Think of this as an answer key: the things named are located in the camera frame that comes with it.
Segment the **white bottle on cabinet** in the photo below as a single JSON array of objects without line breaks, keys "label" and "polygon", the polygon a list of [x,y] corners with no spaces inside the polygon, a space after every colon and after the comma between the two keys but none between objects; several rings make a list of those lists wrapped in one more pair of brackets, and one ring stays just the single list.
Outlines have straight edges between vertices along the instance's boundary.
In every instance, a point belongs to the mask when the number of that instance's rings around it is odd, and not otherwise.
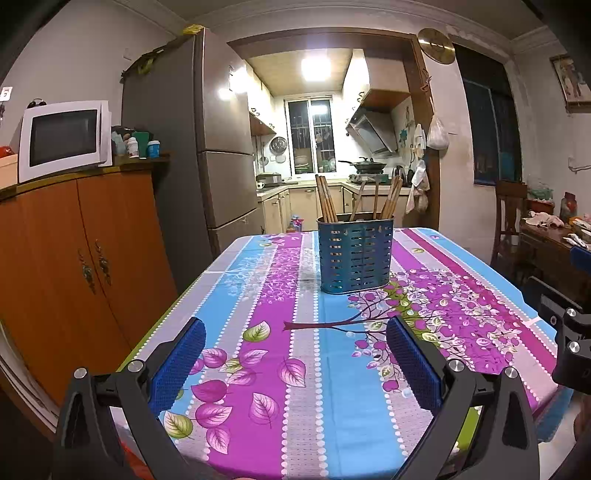
[{"label": "white bottle on cabinet", "polygon": [[129,158],[138,158],[139,157],[139,146],[137,139],[133,136],[129,137],[126,142],[126,150],[127,155]]}]

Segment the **range hood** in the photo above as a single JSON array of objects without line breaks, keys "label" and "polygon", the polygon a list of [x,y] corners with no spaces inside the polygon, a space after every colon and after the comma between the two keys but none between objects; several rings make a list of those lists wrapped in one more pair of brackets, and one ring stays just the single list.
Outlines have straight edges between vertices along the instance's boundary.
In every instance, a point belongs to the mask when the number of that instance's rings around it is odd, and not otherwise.
[{"label": "range hood", "polygon": [[349,120],[346,131],[373,158],[398,153],[394,123],[389,114],[361,109]]}]

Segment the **white microwave oven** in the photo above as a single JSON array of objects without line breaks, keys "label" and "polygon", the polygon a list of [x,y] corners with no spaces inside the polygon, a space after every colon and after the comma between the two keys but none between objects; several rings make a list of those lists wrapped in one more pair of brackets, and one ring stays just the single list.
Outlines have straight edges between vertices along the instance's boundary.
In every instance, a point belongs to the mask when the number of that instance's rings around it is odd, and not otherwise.
[{"label": "white microwave oven", "polygon": [[111,112],[106,100],[54,103],[24,112],[18,152],[20,183],[112,164]]}]

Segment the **blue perforated utensil holder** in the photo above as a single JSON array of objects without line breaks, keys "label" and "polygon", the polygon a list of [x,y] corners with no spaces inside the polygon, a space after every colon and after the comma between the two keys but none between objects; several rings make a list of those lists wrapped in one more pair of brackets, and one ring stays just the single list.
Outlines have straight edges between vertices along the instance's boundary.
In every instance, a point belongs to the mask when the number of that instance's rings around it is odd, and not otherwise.
[{"label": "blue perforated utensil holder", "polygon": [[318,255],[321,288],[328,294],[349,294],[386,286],[390,281],[394,219],[370,212],[339,214],[338,222],[319,217]]}]

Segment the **framed wall picture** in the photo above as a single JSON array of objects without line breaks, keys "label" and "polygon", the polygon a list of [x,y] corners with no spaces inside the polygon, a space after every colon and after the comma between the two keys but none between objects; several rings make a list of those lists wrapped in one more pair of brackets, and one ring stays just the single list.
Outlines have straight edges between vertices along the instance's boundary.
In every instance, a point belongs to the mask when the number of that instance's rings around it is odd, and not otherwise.
[{"label": "framed wall picture", "polygon": [[569,55],[550,58],[569,113],[590,112],[590,87]]}]

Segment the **dark window with frame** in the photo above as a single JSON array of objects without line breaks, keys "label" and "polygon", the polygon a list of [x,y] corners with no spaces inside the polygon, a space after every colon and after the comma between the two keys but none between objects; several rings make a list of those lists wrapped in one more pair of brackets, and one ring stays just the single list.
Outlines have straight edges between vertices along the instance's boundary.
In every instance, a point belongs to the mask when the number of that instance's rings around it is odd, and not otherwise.
[{"label": "dark window with frame", "polygon": [[514,97],[504,65],[455,46],[470,116],[474,182],[522,180],[522,151]]}]

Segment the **hanging cloth rag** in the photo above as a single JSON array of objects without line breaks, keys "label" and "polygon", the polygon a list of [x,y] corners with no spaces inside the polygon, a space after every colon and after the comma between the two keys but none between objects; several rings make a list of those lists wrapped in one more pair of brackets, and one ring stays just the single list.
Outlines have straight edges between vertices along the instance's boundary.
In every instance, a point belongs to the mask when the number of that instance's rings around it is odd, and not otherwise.
[{"label": "hanging cloth rag", "polygon": [[427,165],[423,159],[418,161],[417,169],[411,180],[411,187],[406,204],[406,214],[413,211],[425,213],[429,207],[427,192],[430,190],[430,181],[427,173]]}]

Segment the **orange wooden cabinet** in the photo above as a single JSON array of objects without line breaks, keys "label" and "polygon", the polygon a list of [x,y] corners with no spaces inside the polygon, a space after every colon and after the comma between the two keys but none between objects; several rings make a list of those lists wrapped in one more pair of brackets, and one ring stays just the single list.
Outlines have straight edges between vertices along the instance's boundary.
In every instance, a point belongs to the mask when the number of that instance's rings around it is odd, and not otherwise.
[{"label": "orange wooden cabinet", "polygon": [[1,384],[45,437],[74,370],[115,370],[176,298],[154,188],[164,159],[1,193]]}]

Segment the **floral striped tablecloth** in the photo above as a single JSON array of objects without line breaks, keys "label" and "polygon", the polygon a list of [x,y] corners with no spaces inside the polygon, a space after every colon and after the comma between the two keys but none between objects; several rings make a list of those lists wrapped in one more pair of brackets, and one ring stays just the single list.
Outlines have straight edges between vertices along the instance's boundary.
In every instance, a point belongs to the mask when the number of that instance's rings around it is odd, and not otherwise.
[{"label": "floral striped tablecloth", "polygon": [[159,416],[200,478],[388,479],[432,418],[386,344],[396,315],[475,371],[516,368],[551,439],[571,398],[551,377],[551,328],[508,280],[428,228],[396,230],[388,284],[346,295],[322,291],[315,233],[239,238],[132,356],[204,322],[204,353]]}]

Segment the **black wok on stove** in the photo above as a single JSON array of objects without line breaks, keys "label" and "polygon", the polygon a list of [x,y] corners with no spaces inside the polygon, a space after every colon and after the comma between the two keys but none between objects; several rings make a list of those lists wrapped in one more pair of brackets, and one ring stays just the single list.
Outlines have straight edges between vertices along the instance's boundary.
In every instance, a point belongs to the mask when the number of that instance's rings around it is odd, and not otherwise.
[{"label": "black wok on stove", "polygon": [[360,161],[339,160],[339,163],[346,163],[356,169],[360,175],[379,175],[384,173],[387,164],[376,162],[373,158],[361,157]]}]

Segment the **round brass wall clock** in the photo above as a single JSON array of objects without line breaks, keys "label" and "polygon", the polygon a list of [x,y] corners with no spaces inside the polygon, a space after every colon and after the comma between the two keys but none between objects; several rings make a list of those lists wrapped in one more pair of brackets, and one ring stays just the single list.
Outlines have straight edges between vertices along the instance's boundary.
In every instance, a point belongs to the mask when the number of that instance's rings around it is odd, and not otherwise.
[{"label": "round brass wall clock", "polygon": [[448,36],[434,28],[423,28],[418,33],[422,51],[432,60],[450,65],[456,60],[454,44]]}]

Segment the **kitchen window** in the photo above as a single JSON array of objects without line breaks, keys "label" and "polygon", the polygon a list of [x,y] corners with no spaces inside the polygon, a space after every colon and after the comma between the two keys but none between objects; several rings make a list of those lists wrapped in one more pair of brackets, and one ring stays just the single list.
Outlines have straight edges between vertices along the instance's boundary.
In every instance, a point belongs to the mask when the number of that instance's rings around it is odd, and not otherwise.
[{"label": "kitchen window", "polygon": [[287,130],[295,175],[335,173],[337,159],[329,97],[287,102]]}]

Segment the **grey refrigerator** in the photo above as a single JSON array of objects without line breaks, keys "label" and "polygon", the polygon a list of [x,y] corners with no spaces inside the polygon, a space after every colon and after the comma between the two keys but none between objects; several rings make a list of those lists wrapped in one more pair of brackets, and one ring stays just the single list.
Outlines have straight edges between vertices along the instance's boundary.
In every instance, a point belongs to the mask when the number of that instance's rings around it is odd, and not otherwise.
[{"label": "grey refrigerator", "polygon": [[235,239],[263,232],[245,62],[204,28],[142,55],[121,80],[122,124],[152,134],[170,155],[156,205],[184,290]]}]

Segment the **dark wooden chair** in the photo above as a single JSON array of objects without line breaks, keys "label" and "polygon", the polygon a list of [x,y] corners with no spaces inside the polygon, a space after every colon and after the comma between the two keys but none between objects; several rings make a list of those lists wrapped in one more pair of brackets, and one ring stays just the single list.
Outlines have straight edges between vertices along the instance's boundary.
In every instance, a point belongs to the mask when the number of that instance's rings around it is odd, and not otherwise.
[{"label": "dark wooden chair", "polygon": [[518,254],[519,225],[527,212],[527,185],[499,180],[495,185],[496,221],[490,266],[513,266]]}]

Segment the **cluttered wooden side table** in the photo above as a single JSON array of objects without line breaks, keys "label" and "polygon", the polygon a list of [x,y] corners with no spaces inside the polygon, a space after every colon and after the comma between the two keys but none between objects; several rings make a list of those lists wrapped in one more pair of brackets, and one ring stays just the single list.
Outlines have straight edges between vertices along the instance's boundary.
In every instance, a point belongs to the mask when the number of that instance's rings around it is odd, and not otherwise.
[{"label": "cluttered wooden side table", "polygon": [[523,284],[530,276],[549,284],[581,306],[590,301],[590,275],[571,263],[572,246],[563,240],[567,227],[530,225],[524,211],[520,220],[516,277]]}]

